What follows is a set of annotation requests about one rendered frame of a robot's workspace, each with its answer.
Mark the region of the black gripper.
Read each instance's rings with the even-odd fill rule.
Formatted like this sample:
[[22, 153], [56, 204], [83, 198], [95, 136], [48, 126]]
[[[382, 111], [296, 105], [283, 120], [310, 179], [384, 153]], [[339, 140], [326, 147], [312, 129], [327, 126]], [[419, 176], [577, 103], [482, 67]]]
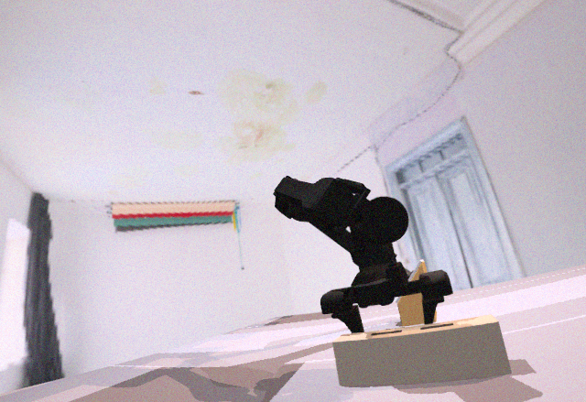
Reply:
[[[381, 255], [391, 254], [394, 261], [396, 255], [393, 243], [363, 248], [355, 251], [356, 264], [374, 264], [382, 262]], [[431, 271], [418, 275], [419, 280], [408, 281], [407, 290], [396, 291], [395, 297], [422, 293], [422, 305], [425, 325], [434, 322], [435, 310], [438, 303], [444, 301], [444, 296], [453, 294], [449, 275], [444, 270]], [[333, 319], [339, 319], [351, 333], [364, 332], [364, 325], [360, 316], [358, 304], [351, 287], [334, 289], [326, 292], [320, 299], [322, 314], [331, 314]]]

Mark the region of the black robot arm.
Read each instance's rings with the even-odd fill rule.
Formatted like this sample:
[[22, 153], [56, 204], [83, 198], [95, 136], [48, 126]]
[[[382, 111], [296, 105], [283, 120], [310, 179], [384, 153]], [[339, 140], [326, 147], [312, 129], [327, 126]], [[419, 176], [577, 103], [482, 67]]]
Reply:
[[[369, 201], [366, 198], [370, 192], [363, 183], [349, 179], [322, 178], [309, 183], [285, 176], [273, 194], [279, 212], [289, 219], [312, 224], [348, 251], [356, 264], [355, 251], [393, 243], [408, 228], [403, 203], [389, 197]], [[351, 284], [361, 309], [387, 306], [394, 301], [396, 291], [407, 290], [413, 271], [396, 263], [391, 254], [381, 258], [380, 263], [361, 264]]]

